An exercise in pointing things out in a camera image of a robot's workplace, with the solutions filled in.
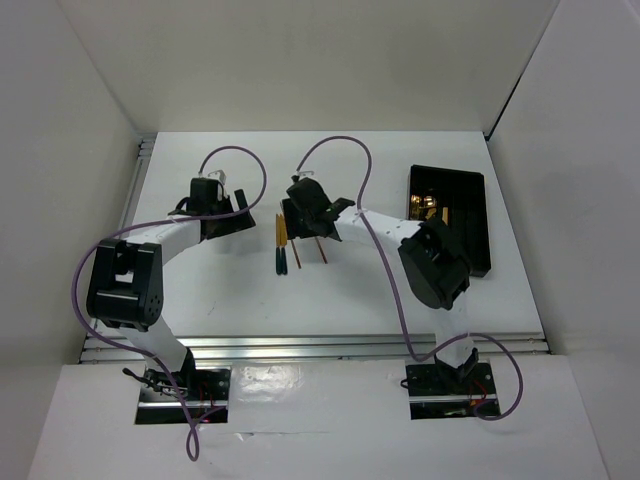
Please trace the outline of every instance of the metal frame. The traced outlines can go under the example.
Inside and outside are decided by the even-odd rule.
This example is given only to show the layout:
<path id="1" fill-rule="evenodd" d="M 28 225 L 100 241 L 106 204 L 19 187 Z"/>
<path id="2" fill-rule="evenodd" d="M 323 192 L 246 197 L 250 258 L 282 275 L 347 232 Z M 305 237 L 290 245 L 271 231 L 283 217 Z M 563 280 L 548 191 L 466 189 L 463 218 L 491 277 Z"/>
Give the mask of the metal frame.
<path id="1" fill-rule="evenodd" d="M 157 133 L 143 134 L 140 139 L 140 149 L 138 150 L 138 157 L 136 159 L 136 170 L 133 172 L 131 178 L 131 184 L 129 185 L 129 191 L 127 193 L 127 201 L 120 217 L 120 224 L 118 228 L 124 228 L 129 226 L 133 222 L 133 217 L 140 200 L 140 193 L 142 192 L 142 185 L 144 184 L 144 178 L 147 176 L 147 170 L 149 169 L 149 162 L 151 162 L 151 155 L 156 144 Z"/>
<path id="2" fill-rule="evenodd" d="M 545 354 L 549 347 L 542 334 L 496 334 L 509 351 L 517 354 Z M 198 368 L 230 365 L 234 362 L 291 362 L 316 360 L 409 358 L 401 335 L 317 336 L 317 337 L 183 337 L 179 340 L 193 351 Z M 128 344 L 126 339 L 118 339 Z M 435 347 L 434 335 L 412 336 L 418 353 Z M 502 354 L 485 340 L 475 343 L 480 355 Z M 105 345 L 95 338 L 85 342 L 80 363 L 142 361 L 138 354 Z"/>

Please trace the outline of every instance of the white table surface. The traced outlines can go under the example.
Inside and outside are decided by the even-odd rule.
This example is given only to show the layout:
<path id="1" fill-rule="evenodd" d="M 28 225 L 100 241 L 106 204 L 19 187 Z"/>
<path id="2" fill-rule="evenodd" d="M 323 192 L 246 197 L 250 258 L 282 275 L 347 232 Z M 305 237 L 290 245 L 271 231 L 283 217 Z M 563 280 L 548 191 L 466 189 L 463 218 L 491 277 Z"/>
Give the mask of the white table surface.
<path id="1" fill-rule="evenodd" d="M 302 269 L 287 247 L 289 275 L 275 274 L 274 215 L 290 177 L 309 147 L 337 132 L 160 133 L 144 179 L 134 223 L 165 218 L 211 150 L 228 144 L 253 150 L 269 174 L 267 192 L 253 211 L 257 227 L 200 244 L 164 270 L 164 318 L 178 336 L 388 335 L 400 327 L 384 269 L 373 249 L 324 239 L 329 264 L 312 239 L 296 241 Z M 480 132 L 351 132 L 373 153 L 364 206 L 404 218 L 413 164 L 481 172 L 485 176 L 492 269 L 472 278 L 468 290 L 471 329 L 541 334 L 538 317 L 509 217 Z M 344 141 L 324 145 L 307 167 L 329 198 L 355 199 L 365 156 Z M 230 191 L 243 188 L 249 203 L 261 175 L 240 152 L 214 157 Z M 432 333 L 430 310 L 411 293 L 399 258 L 391 262 L 410 331 Z"/>
<path id="2" fill-rule="evenodd" d="M 200 428 L 197 463 L 185 425 L 133 424 L 123 365 L 66 366 L 29 478 L 607 479 L 567 359 L 519 361 L 522 403 L 498 422 L 410 420 L 401 360 L 235 365 L 229 423 Z M 515 374 L 504 357 L 492 366 L 506 408 Z"/>

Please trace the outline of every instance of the red wire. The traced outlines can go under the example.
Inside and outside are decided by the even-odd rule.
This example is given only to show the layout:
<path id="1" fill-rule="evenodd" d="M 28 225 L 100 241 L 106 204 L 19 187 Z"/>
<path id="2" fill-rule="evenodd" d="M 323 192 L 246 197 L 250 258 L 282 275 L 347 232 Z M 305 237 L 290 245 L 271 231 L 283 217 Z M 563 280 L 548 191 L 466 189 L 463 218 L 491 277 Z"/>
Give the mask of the red wire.
<path id="1" fill-rule="evenodd" d="M 484 388 L 484 385 L 482 385 L 479 381 L 474 380 L 473 383 L 475 383 L 478 388 L 480 388 L 480 390 L 482 390 L 482 400 L 486 400 L 487 399 L 487 389 Z"/>
<path id="2" fill-rule="evenodd" d="M 209 403 L 211 404 L 211 408 L 215 408 L 213 405 L 213 393 L 211 392 L 211 389 L 209 388 L 209 384 L 205 383 L 204 386 L 207 388 L 207 391 L 209 392 Z M 209 419 L 203 420 L 203 423 L 209 423 Z"/>

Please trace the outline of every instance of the white wall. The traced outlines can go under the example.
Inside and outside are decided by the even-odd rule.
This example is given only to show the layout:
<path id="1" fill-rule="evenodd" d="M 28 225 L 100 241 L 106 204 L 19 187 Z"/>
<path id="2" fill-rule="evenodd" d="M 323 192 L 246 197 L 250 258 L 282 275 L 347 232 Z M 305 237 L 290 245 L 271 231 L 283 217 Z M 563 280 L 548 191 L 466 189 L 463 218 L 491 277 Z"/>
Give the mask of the white wall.
<path id="1" fill-rule="evenodd" d="M 143 131 L 488 131 L 557 4 L 59 2 Z"/>
<path id="2" fill-rule="evenodd" d="M 0 64 L 0 471 L 19 479 L 80 352 L 74 263 L 116 226 L 136 144 L 55 1 L 0 0 Z"/>
<path id="3" fill-rule="evenodd" d="M 122 365 L 68 365 L 29 480 L 605 480 L 567 359 L 518 363 L 520 408 L 490 425 L 412 421 L 403 360 L 236 365 L 229 423 L 200 428 L 196 463 L 186 425 L 133 424 L 140 390 Z M 513 368 L 491 365 L 510 405 Z"/>
<path id="4" fill-rule="evenodd" d="M 611 477 L 638 478 L 640 17 L 632 4 L 563 0 L 489 146 L 552 346 L 570 355 Z"/>

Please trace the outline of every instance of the wooden stick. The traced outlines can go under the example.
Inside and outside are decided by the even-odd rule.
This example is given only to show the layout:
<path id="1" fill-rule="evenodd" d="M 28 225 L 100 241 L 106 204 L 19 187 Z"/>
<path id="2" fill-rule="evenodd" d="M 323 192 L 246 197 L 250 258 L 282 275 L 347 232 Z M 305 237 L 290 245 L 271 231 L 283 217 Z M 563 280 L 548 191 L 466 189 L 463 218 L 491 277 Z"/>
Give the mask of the wooden stick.
<path id="1" fill-rule="evenodd" d="M 322 255 L 322 261 L 326 264 L 329 263 L 327 262 L 327 257 L 324 254 L 324 250 L 322 250 L 322 245 L 320 245 L 320 240 L 318 240 L 318 237 L 313 237 L 316 240 L 316 245 L 318 245 L 318 248 L 320 249 L 320 255 Z"/>
<path id="2" fill-rule="evenodd" d="M 302 268 L 300 264 L 300 257 L 298 257 L 298 249 L 296 248 L 296 244 L 291 240 L 291 246 L 293 247 L 293 256 L 296 257 L 296 263 L 298 264 L 298 268 Z"/>

